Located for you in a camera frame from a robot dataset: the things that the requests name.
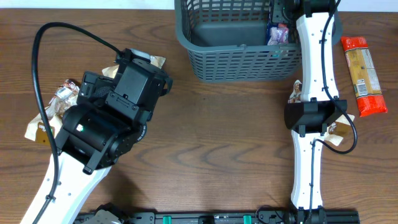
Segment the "blue multicolour snack pack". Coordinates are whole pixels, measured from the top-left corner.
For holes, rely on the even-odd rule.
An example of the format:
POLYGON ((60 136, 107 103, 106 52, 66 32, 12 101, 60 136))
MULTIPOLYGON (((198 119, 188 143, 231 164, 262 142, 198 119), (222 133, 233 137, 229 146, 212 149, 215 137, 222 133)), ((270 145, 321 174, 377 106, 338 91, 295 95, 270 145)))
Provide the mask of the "blue multicolour snack pack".
POLYGON ((267 24, 267 45, 280 45, 289 43, 289 28, 284 23, 267 24))

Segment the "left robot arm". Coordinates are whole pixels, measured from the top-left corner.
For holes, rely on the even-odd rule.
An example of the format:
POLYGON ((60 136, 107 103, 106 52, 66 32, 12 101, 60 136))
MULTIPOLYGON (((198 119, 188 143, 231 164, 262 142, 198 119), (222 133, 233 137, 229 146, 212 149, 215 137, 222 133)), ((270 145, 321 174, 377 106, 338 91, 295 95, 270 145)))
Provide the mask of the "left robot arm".
POLYGON ((73 223, 119 157, 144 138, 172 79, 135 49, 125 49, 115 62, 114 77, 84 73, 76 104, 66 110, 55 137, 57 153, 23 223, 73 223))

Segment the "orange snack bar pack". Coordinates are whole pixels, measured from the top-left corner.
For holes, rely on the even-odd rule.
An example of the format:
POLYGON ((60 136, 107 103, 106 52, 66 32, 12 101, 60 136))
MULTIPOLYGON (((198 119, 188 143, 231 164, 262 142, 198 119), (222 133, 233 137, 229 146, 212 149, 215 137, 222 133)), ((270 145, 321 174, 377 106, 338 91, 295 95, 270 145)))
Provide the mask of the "orange snack bar pack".
POLYGON ((360 117, 387 113, 376 69, 364 37, 342 37, 360 117))

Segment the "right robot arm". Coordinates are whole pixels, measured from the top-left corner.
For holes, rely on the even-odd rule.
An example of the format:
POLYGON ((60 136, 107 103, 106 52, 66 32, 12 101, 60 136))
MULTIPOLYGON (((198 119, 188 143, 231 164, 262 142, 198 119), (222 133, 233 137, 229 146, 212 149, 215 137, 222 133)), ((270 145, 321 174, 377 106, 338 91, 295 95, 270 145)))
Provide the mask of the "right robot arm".
POLYGON ((327 128, 347 109, 333 71, 333 23, 337 1, 286 1, 294 17, 302 53, 302 89, 285 106, 284 119, 294 145, 295 210, 314 212, 323 206, 320 193, 322 148, 327 128))

